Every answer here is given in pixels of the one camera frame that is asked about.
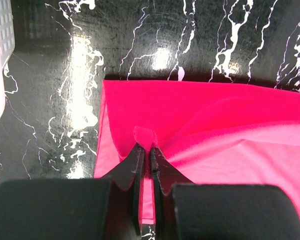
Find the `red t-shirt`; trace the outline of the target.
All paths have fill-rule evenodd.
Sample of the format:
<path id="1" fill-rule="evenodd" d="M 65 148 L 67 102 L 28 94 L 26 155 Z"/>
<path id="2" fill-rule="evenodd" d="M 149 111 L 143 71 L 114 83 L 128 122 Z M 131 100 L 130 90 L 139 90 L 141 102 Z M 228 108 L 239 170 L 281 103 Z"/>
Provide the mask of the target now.
<path id="1" fill-rule="evenodd" d="M 300 93 L 238 83 L 102 82 L 99 178 L 133 146 L 159 147 L 197 184 L 281 188 L 300 216 Z"/>

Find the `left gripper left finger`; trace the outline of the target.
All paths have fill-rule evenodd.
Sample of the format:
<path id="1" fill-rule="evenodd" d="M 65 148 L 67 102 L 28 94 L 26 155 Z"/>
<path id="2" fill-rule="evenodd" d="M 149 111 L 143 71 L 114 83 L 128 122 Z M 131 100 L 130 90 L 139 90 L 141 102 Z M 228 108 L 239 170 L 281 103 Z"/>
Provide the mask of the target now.
<path id="1" fill-rule="evenodd" d="M 145 151 L 100 178 L 0 184 L 0 240 L 139 240 Z"/>

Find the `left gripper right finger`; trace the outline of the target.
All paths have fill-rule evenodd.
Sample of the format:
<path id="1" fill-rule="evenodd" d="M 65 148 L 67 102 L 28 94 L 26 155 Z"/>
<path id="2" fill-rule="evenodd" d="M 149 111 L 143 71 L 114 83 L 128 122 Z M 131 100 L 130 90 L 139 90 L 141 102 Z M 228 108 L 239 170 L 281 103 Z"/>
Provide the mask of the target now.
<path id="1" fill-rule="evenodd" d="M 278 187 L 196 184 L 150 152 L 158 240 L 300 240 L 300 217 Z"/>

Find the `black marble table mat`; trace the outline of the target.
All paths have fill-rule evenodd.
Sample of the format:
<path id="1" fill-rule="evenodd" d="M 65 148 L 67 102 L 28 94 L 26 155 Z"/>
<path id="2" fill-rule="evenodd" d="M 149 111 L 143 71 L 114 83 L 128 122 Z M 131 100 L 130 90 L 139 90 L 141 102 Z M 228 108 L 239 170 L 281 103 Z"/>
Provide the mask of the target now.
<path id="1" fill-rule="evenodd" d="M 94 173 L 105 80 L 300 93 L 300 0 L 10 1 L 0 184 L 103 177 Z M 141 238 L 144 226 L 156 238 L 153 148 L 143 148 Z"/>

